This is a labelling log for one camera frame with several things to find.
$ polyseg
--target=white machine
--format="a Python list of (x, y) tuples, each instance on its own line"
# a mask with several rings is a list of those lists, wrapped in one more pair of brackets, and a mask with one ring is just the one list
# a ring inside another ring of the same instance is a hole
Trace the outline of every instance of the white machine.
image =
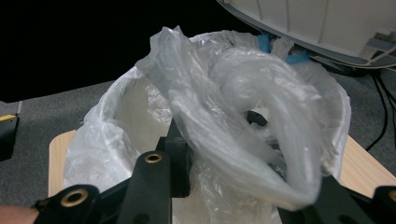
[(264, 34), (286, 36), (322, 63), (396, 65), (395, 0), (217, 0)]

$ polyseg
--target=wooden table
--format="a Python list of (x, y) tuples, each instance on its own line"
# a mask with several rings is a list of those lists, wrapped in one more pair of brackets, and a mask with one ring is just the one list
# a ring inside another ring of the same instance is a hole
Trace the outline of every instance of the wooden table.
[[(65, 152), (76, 131), (62, 133), (49, 144), (49, 196), (63, 189)], [(340, 183), (360, 194), (373, 197), (378, 186), (396, 186), (396, 177), (348, 137), (344, 150)]]

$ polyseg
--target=black background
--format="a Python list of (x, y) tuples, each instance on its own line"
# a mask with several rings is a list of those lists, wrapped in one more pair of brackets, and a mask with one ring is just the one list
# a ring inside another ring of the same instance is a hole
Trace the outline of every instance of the black background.
[(0, 101), (116, 80), (149, 53), (166, 26), (192, 37), (258, 31), (216, 0), (3, 0), (0, 3)]

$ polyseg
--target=clear plastic bag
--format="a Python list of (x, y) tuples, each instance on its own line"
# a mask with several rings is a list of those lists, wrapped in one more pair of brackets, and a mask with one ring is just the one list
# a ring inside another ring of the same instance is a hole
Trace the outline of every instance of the clear plastic bag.
[[(336, 82), (331, 91), (332, 80), (307, 81), (304, 69), (258, 51), (255, 38), (222, 31), (188, 39), (163, 28), (150, 55), (85, 117), (67, 150), (64, 186), (120, 183), (173, 118), (194, 151), (191, 195), (173, 200), (174, 223), (275, 224), (277, 206), (312, 203), (321, 176), (340, 170), (348, 98)], [(269, 125), (249, 125), (249, 109), (268, 110)]]
[[(323, 132), (320, 121), (326, 111), (314, 87), (276, 56), (256, 49), (229, 48), (214, 58), (200, 57), (177, 28), (163, 28), (150, 45), (149, 56), (136, 67), (168, 100), (194, 152), (223, 181), (289, 210), (315, 201), (320, 158), (332, 155), (333, 145)], [(215, 62), (209, 73), (202, 62), (206, 58)], [(276, 154), (241, 113), (260, 105), (270, 108), (287, 181), (268, 165)]]

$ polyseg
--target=yellow label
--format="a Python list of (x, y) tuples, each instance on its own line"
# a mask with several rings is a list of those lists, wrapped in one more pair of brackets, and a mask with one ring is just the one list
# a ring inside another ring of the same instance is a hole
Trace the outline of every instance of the yellow label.
[(6, 119), (13, 119), (13, 118), (15, 118), (15, 115), (5, 115), (3, 117), (0, 117), (0, 121), (6, 120)]

